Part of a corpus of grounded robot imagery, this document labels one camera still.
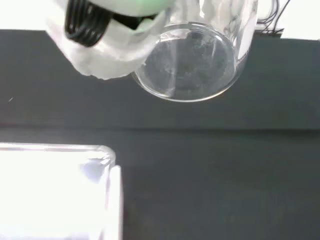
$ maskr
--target dark gray table surface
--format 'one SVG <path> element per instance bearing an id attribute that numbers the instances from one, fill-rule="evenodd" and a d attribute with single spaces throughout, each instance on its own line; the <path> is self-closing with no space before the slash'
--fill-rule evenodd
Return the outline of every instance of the dark gray table surface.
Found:
<path id="1" fill-rule="evenodd" d="M 0 141 L 113 148 L 124 240 L 319 240 L 319 57 L 255 37 L 229 91 L 182 104 L 81 76 L 44 32 L 0 31 Z"/>

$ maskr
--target black cable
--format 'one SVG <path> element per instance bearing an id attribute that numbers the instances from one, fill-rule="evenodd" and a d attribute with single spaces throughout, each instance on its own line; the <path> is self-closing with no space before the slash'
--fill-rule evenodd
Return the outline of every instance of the black cable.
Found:
<path id="1" fill-rule="evenodd" d="M 87 0 L 69 0 L 65 35 L 85 47 L 94 46 L 105 33 L 113 13 Z"/>
<path id="2" fill-rule="evenodd" d="M 276 18 L 276 16 L 278 15 L 279 12 L 279 8 L 280 8 L 280 3 L 279 0 L 275 1 L 275 11 L 273 12 L 273 14 L 271 14 L 268 17 L 267 21 L 261 22 L 262 24 L 265 25 L 265 28 L 263 30 L 260 31 L 260 33 L 263 33 L 265 31 L 267 31 L 267 34 L 269 33 L 269 27 L 272 24 L 272 22 L 274 21 L 274 19 Z"/>
<path id="3" fill-rule="evenodd" d="M 274 26 L 273 26 L 273 30 L 272 30 L 272 35 L 276 35 L 276 28 L 277 28 L 277 25 L 278 25 L 278 21 L 279 19 L 281 18 L 281 15 L 284 13 L 284 11 L 286 10 L 286 7 L 288 6 L 288 4 L 290 3 L 291 0 L 288 0 L 286 2 L 286 4 L 284 5 L 282 11 L 280 12 L 279 16 L 277 17 L 275 23 L 274 23 Z"/>
<path id="4" fill-rule="evenodd" d="M 285 29 L 284 29 L 284 28 L 281 28 L 281 29 L 279 29 L 279 30 L 277 30 L 277 31 L 273 31 L 272 34 L 275 36 L 275 35 L 277 35 L 278 33 L 282 32 L 283 30 L 285 30 Z"/>

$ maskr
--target clear plastic container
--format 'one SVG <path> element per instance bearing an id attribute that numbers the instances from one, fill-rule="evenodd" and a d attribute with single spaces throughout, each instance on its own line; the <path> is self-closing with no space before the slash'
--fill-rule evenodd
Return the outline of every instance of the clear plastic container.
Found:
<path id="1" fill-rule="evenodd" d="M 135 79 L 151 94 L 176 102 L 223 93 L 244 69 L 257 9 L 258 0 L 177 0 Z"/>
<path id="2" fill-rule="evenodd" d="M 119 223 L 114 165 L 106 146 L 0 143 L 0 240 L 118 240 L 100 238 Z"/>

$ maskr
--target black spring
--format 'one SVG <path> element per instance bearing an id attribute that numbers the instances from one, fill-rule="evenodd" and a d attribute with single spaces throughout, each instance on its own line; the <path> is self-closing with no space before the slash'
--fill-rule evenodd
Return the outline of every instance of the black spring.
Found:
<path id="1" fill-rule="evenodd" d="M 69 0 L 65 35 L 85 47 L 94 46 L 104 35 L 113 13 L 87 0 Z"/>

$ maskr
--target white wall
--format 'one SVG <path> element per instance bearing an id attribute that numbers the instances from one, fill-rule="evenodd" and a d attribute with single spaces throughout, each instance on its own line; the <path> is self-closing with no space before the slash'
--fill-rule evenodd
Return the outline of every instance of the white wall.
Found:
<path id="1" fill-rule="evenodd" d="M 0 0 L 0 29 L 43 30 L 46 2 L 48 0 Z M 280 9 L 287 0 L 279 0 Z M 320 8 L 318 0 L 291 0 L 281 16 L 278 29 L 284 29 L 284 38 L 320 39 L 320 27 L 317 15 Z M 259 0 L 258 16 L 269 15 L 272 0 Z"/>

